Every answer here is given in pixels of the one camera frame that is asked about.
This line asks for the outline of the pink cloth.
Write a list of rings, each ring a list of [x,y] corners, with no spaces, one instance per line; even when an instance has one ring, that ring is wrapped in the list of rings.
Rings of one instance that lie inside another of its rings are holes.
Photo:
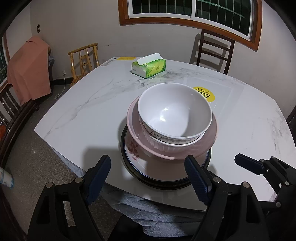
[[[20,105],[51,93],[48,70],[49,45],[33,36],[8,63],[8,83],[13,86]]]

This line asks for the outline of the black wall switch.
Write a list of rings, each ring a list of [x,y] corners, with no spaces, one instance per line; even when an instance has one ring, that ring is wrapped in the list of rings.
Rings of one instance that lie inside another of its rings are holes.
[[[41,31],[40,24],[38,24],[36,28],[37,28],[37,33],[39,33]]]

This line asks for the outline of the large pink bowl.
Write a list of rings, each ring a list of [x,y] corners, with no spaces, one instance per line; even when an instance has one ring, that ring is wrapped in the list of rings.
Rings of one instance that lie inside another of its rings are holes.
[[[194,157],[203,156],[214,145],[217,137],[217,121],[215,117],[212,118],[208,130],[197,141],[184,145],[168,144],[157,140],[147,132],[139,119],[137,103],[138,98],[128,108],[126,115],[127,128],[137,145],[146,153],[166,160],[184,160],[188,155]]]

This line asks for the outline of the dark wooden chair at left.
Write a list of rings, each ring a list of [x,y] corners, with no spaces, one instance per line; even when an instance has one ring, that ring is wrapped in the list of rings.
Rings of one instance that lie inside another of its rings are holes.
[[[4,127],[4,136],[1,137],[1,168],[6,166],[11,149],[24,125],[33,112],[39,109],[38,102],[35,100],[19,105],[11,93],[12,87],[11,84],[6,84],[1,89],[1,106],[9,116],[6,118],[1,113],[1,126]]]

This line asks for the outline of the white ribbed bowl blue base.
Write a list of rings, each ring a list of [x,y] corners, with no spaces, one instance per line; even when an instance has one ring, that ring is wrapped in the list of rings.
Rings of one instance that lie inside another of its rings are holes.
[[[194,142],[208,130],[213,114],[197,90],[180,83],[160,83],[145,90],[137,102],[144,128],[173,145]]]

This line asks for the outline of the dark wooden chair at right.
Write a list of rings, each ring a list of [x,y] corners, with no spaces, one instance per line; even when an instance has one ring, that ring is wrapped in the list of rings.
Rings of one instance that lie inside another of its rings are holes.
[[[295,139],[295,111],[292,111],[286,119],[293,139]]]

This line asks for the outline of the bamboo chair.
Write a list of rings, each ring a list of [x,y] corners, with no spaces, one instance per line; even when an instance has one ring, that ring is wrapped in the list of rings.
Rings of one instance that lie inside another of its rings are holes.
[[[75,49],[73,51],[68,52],[68,56],[70,57],[70,64],[71,64],[71,73],[73,80],[70,84],[72,87],[77,82],[79,82],[84,76],[90,73],[93,69],[99,67],[99,59],[98,59],[98,43],[93,43],[90,45],[83,46],[81,48]],[[91,64],[89,49],[92,49],[93,53],[93,61],[94,66]],[[79,57],[79,67],[80,67],[80,74],[76,73],[74,55],[78,54]]]

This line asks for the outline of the green tissue pack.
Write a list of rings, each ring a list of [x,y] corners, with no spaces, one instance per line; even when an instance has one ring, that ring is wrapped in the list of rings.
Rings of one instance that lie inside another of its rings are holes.
[[[147,55],[132,63],[132,73],[144,79],[157,75],[166,69],[166,60],[159,53]]]

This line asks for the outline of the yellow warning sticker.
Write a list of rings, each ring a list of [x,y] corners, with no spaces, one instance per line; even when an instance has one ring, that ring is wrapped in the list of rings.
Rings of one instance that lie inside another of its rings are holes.
[[[213,92],[211,92],[210,90],[204,88],[204,87],[200,87],[200,86],[196,86],[193,87],[197,92],[199,92],[201,95],[203,95],[203,97],[208,101],[208,102],[213,102],[215,100],[215,95],[213,94]]]

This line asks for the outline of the white ribbed bowl pink base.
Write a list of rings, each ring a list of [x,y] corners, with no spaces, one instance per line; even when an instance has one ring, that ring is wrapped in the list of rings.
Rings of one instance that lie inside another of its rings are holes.
[[[144,125],[142,124],[142,121],[139,121],[140,126],[142,128],[142,131],[144,133],[145,138],[147,139],[147,141],[158,151],[161,152],[165,152],[165,153],[179,153],[179,152],[183,152],[186,151],[188,149],[190,149],[191,147],[193,147],[197,142],[199,142],[199,140],[201,140],[201,138],[203,138],[203,135],[201,135],[201,137],[198,137],[196,140],[194,140],[193,142],[187,143],[187,144],[170,144],[170,143],[166,143],[164,141],[160,141],[157,138],[153,137],[144,127]]]

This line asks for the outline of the large blue floral plate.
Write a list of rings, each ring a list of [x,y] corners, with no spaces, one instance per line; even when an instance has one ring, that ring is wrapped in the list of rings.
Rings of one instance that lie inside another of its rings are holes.
[[[202,138],[201,147],[206,152],[196,154],[196,152],[189,150],[184,154],[180,153],[180,157],[167,160],[143,150],[125,126],[120,138],[120,150],[126,169],[137,180],[152,188],[177,190],[190,185],[184,167],[185,157],[193,155],[201,167],[207,168],[211,160],[211,147],[215,143],[216,136],[217,122],[214,122]]]

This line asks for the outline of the dark wooden chair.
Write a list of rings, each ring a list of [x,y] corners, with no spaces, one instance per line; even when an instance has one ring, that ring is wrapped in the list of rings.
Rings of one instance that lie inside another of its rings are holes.
[[[295,111],[292,111],[286,119],[293,139],[295,139]]]
[[[201,64],[202,55],[219,59],[219,66],[225,62],[223,73],[228,74],[233,56],[235,41],[224,35],[202,29],[197,53],[196,65]]]
[[[24,125],[33,112],[39,109],[38,102],[35,100],[19,105],[11,93],[12,87],[11,84],[6,84],[1,89],[1,106],[9,116],[6,118],[1,113],[1,126],[4,127],[4,136],[1,137],[1,168],[6,166],[11,149]]]

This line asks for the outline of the yellow label at table edge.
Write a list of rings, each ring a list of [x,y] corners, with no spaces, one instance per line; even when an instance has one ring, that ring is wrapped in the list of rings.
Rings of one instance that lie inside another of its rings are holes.
[[[127,56],[122,56],[122,57],[116,58],[116,60],[119,60],[119,61],[133,61],[135,59],[136,59],[136,57],[127,57]]]

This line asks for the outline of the white plate pink flowers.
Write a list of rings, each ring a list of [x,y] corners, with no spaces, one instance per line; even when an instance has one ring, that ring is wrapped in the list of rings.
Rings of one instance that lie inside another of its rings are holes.
[[[129,132],[126,132],[124,140],[126,155],[138,172],[153,180],[177,181],[187,177],[184,162],[182,160],[166,160],[146,154]]]

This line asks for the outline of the wooden framed window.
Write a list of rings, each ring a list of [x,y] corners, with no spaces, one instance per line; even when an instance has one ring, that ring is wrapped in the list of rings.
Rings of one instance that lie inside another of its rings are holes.
[[[262,2],[245,0],[118,1],[120,25],[172,24],[205,29],[259,48]]]

